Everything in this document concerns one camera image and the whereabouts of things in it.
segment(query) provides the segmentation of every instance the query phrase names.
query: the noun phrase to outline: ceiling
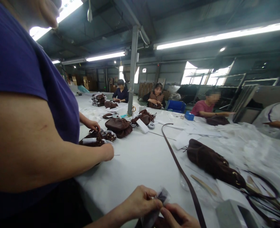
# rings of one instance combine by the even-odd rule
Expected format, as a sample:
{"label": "ceiling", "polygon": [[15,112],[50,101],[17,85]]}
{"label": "ceiling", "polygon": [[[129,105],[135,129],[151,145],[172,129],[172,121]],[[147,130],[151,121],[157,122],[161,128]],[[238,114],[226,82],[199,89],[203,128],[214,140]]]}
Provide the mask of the ceiling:
{"label": "ceiling", "polygon": [[[88,1],[63,20],[58,29],[38,40],[51,59],[70,60],[129,48],[135,25],[123,0],[91,0],[93,21],[87,21]],[[280,19],[280,0],[125,0],[150,39],[149,48],[138,50],[140,58],[205,58],[250,52],[280,51],[280,31],[268,34],[214,41],[167,50],[154,50],[153,44],[186,37],[221,32],[232,28]],[[139,37],[138,48],[144,43]],[[83,67],[102,66],[83,63]]]}

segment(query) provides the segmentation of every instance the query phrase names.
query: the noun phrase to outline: pink shirt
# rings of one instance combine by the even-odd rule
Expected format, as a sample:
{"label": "pink shirt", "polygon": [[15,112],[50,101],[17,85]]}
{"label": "pink shirt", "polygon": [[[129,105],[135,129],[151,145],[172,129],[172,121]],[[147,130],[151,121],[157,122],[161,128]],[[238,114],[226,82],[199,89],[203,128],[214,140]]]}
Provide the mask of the pink shirt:
{"label": "pink shirt", "polygon": [[215,104],[212,104],[211,106],[207,106],[207,104],[205,103],[204,100],[198,101],[195,106],[193,107],[193,109],[191,110],[191,114],[194,114],[195,116],[198,117],[203,117],[200,115],[200,111],[204,111],[204,112],[213,112],[213,108],[214,108]]}

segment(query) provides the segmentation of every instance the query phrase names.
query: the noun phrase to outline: blue container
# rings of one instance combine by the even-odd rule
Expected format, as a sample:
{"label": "blue container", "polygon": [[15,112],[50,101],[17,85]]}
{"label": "blue container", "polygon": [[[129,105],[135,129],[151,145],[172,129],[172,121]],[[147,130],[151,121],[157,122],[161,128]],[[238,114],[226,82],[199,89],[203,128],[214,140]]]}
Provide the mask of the blue container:
{"label": "blue container", "polygon": [[191,114],[189,111],[187,111],[184,115],[185,119],[190,120],[190,121],[194,121],[195,115]]}
{"label": "blue container", "polygon": [[169,100],[166,110],[172,109],[173,112],[184,113],[185,108],[186,104],[184,102]]}

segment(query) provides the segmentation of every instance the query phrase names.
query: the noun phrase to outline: white shirt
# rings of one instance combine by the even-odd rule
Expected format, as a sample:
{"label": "white shirt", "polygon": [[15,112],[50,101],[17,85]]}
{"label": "white shirt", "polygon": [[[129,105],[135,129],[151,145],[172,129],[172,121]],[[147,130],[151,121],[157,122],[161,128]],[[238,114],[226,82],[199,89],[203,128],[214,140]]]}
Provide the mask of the white shirt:
{"label": "white shirt", "polygon": [[263,109],[253,124],[257,128],[261,128],[265,126],[268,127],[268,125],[265,125],[264,123],[270,123],[274,121],[280,121],[280,103],[272,104]]}

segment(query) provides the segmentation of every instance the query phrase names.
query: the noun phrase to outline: hair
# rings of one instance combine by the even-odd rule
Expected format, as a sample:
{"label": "hair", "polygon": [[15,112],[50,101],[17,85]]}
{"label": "hair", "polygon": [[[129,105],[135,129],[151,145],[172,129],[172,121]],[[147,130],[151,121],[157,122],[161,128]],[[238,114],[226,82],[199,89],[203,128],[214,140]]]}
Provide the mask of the hair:
{"label": "hair", "polygon": [[209,96],[211,96],[212,94],[220,94],[220,93],[221,93],[221,91],[218,90],[218,89],[210,89],[210,90],[207,90],[207,91],[205,92],[205,96],[209,97]]}
{"label": "hair", "polygon": [[163,89],[163,85],[162,85],[162,83],[157,83],[157,84],[156,84],[156,86],[155,86],[155,89],[157,89],[157,88],[161,88],[161,89]]}
{"label": "hair", "polygon": [[119,79],[118,80],[118,85],[120,86],[122,86],[122,85],[124,85],[125,84],[125,82],[124,82],[124,80],[123,79]]}

